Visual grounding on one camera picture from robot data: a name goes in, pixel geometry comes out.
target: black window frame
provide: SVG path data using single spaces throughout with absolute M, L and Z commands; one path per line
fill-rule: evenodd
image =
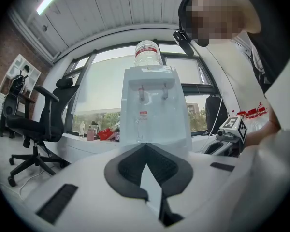
M 156 39 L 153 39 L 153 41 L 158 46 L 159 46 L 159 44 L 177 45 L 176 42 L 174 42 L 174 41 L 158 41 Z M 77 59 L 73 59 L 71 64 L 68 66 L 65 74 L 63 75 L 63 78 L 69 78 L 75 74 L 80 73 L 80 75 L 76 81 L 76 84 L 81 84 L 82 79 L 85 75 L 85 72 L 87 71 L 88 67 L 92 64 L 92 62 L 97 54 L 102 53 L 102 52 L 106 52 L 109 50 L 127 47 L 127 46 L 134 46 L 134 45 L 137 45 L 138 43 L 139 43 L 139 41 L 116 44 L 113 46 L 101 48 L 99 50 L 95 49 L 90 54 L 86 54 L 86 55 L 83 55 Z M 76 66 L 80 60 L 87 58 L 87 57 L 89 57 L 89 58 L 87 59 L 85 65 L 83 67 L 80 67 L 76 70 L 73 69 L 73 67 Z M 199 67 L 201 68 L 203 74 L 205 75 L 204 78 L 210 84 L 182 84 L 182 88 L 183 88 L 183 92 L 184 92 L 185 96 L 189 96 L 189 95 L 212 95 L 212 96 L 220 96 L 221 97 L 221 94 L 220 94 L 220 91 L 217 87 L 215 79 L 213 78 L 211 72 L 209 71 L 207 65 L 205 64 L 205 62 L 203 61 L 201 56 L 195 55 L 193 57 L 188 57 L 186 54 L 183 54 L 183 53 L 162 52 L 161 57 L 162 57 L 163 64 L 166 64 L 165 57 L 193 59 L 193 60 L 197 60 L 197 62 L 199 63 Z M 65 129 L 65 133 L 78 136 L 79 134 L 77 132 L 72 131 L 73 114 L 71 113 L 73 106 L 74 106 L 74 102 L 76 100 L 76 97 L 77 97 L 77 94 L 71 99 L 71 101 L 68 104 L 65 123 L 64 123 L 64 129 Z M 206 131 L 207 130 L 195 131 L 195 132 L 191 133 L 191 136 L 193 137 L 193 136 L 201 135 L 201 134 L 205 133 Z

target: chair base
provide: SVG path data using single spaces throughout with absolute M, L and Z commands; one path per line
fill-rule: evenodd
M 10 176 L 8 177 L 8 181 L 9 181 L 10 186 L 12 186 L 12 187 L 16 186 L 14 176 L 16 174 L 20 173 L 21 171 L 27 169 L 31 165 L 35 164 L 36 166 L 41 166 L 46 172 L 48 172 L 51 175 L 54 175 L 55 172 L 50 167 L 48 167 L 45 163 L 46 162 L 57 162 L 57 163 L 60 163 L 60 165 L 65 163 L 65 160 L 62 160 L 62 159 L 53 159 L 53 158 L 41 156 L 38 153 L 37 146 L 33 146 L 33 154 L 30 154 L 30 155 L 11 155 L 11 158 L 9 159 L 9 163 L 11 165 L 14 165 L 14 159 L 20 159 L 20 160 L 25 160 L 25 161 L 23 163 L 21 163 L 20 165 L 18 165 L 15 169 L 13 169 L 10 172 Z

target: caster wheel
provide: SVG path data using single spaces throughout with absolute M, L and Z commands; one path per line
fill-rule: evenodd
M 13 158 L 9 158 L 9 163 L 10 163 L 11 165 L 14 165 L 14 159 L 13 159 Z
M 60 163 L 60 168 L 63 169 L 63 168 L 65 168 L 68 165 L 69 165 L 69 163 L 67 161 L 63 161 L 63 162 Z
M 9 176 L 8 177 L 8 181 L 9 181 L 9 184 L 10 184 L 11 187 L 15 187 L 16 186 L 16 182 L 15 182 L 13 177 Z

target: ceiling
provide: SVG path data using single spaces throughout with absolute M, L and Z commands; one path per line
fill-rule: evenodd
M 95 34 L 131 24 L 178 25 L 181 0 L 55 0 L 39 16 L 43 0 L 15 0 L 13 8 L 55 56 Z

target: chair headrest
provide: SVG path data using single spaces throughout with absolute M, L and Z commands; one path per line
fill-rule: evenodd
M 57 87 L 71 87 L 73 85 L 72 78 L 61 78 L 56 82 Z

